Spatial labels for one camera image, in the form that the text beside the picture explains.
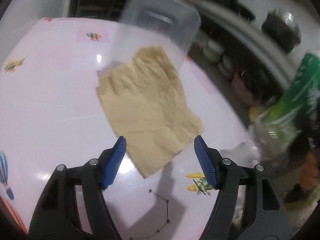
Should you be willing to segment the person right hand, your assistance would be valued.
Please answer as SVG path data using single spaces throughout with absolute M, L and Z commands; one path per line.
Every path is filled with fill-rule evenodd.
M 300 175 L 299 185 L 306 191 L 319 185 L 319 161 L 312 152 L 306 155 L 306 163 Z

